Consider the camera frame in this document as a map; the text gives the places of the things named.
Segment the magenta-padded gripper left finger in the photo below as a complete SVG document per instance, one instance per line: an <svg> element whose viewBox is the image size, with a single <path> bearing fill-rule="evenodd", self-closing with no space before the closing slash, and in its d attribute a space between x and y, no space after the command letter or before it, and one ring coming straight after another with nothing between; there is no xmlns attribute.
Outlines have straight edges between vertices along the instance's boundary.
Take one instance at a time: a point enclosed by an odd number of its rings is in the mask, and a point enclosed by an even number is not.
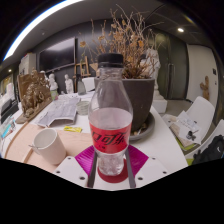
<svg viewBox="0 0 224 224"><path fill-rule="evenodd" d="M67 156L54 174L81 187L92 188L95 182L97 154L93 146L77 156Z"/></svg>

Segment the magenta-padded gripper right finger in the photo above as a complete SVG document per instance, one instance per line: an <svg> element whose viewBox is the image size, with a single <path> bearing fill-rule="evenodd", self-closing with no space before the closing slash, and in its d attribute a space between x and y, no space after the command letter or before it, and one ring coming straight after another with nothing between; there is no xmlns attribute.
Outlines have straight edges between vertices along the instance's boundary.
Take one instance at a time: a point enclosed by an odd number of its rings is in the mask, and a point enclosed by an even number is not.
<svg viewBox="0 0 224 224"><path fill-rule="evenodd" d="M147 156L132 145L125 152L130 188L140 188L166 177L169 172L156 158Z"/></svg>

